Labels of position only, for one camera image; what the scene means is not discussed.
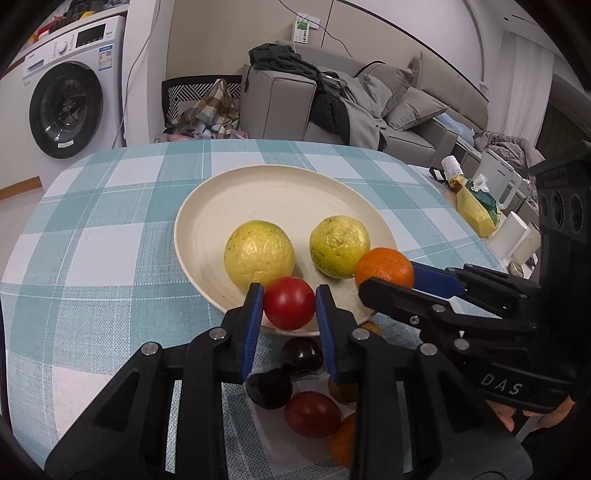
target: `black basket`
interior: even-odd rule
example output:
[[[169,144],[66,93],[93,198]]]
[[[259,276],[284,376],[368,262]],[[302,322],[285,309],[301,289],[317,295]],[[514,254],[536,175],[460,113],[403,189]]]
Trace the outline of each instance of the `black basket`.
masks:
[[[178,77],[162,82],[162,113],[164,123],[169,128],[178,117],[178,103],[201,100],[207,96],[217,79],[226,79],[232,100],[240,99],[241,75],[198,75]]]

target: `blue cloth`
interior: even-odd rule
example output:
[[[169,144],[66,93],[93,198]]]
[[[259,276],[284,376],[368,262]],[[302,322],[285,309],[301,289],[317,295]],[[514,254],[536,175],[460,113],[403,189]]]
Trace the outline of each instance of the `blue cloth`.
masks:
[[[92,398],[146,341],[169,347],[218,326],[223,314],[181,269],[174,220],[187,195],[233,168],[282,164],[338,179],[368,199],[406,256],[435,267],[499,269],[486,245],[415,169],[384,153],[339,145],[214,140],[142,145],[90,155],[61,173],[27,223],[0,283],[14,433],[44,462]],[[389,341],[417,330],[377,315]],[[285,337],[261,333],[255,369]],[[326,393],[326,376],[295,390]],[[178,405],[179,389],[173,405]],[[343,407],[343,412],[350,413]],[[253,405],[241,385],[223,388],[231,479],[347,478],[326,441],[291,432],[282,410]],[[176,434],[172,411],[169,437]],[[174,442],[167,448],[174,468]]]
[[[474,130],[464,124],[461,124],[460,122],[457,122],[446,113],[437,115],[436,118],[439,119],[442,124],[451,128],[455,133],[466,140],[471,147],[474,146]]]

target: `washing machine door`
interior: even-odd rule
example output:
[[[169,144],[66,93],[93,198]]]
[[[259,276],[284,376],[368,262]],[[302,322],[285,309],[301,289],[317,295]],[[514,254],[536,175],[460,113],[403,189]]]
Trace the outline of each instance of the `washing machine door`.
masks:
[[[29,106],[31,133],[54,158],[70,158],[87,146],[100,122],[103,92],[95,73],[77,63],[61,63],[36,85]]]

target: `beige plate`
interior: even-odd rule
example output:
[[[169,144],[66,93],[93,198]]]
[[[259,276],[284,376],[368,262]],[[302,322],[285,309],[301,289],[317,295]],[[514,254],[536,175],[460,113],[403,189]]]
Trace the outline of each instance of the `beige plate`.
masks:
[[[328,284],[337,307],[350,310],[357,323],[362,323],[372,312],[359,301],[354,279],[326,277],[314,268],[310,258],[310,233],[321,220],[332,215],[348,215],[361,221],[369,232],[372,248],[396,248],[386,221],[359,193],[319,173],[279,165],[230,170],[193,190],[174,223],[174,248],[191,283],[225,312],[242,305],[245,297],[230,281],[223,265],[230,234],[249,220],[275,223],[294,246],[293,274],[306,280],[314,290]],[[316,317],[292,332],[277,330],[266,316],[261,325],[281,335],[319,334]]]

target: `dark red tomato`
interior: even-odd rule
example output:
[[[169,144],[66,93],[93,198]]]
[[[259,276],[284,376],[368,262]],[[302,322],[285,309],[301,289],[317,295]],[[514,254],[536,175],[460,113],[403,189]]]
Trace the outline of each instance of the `dark red tomato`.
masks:
[[[264,309],[269,321],[277,328],[297,330],[314,316],[314,291],[300,278],[278,278],[265,289]]]
[[[310,391],[295,395],[285,406],[285,420],[298,435],[322,439],[340,426],[340,408],[322,393]]]

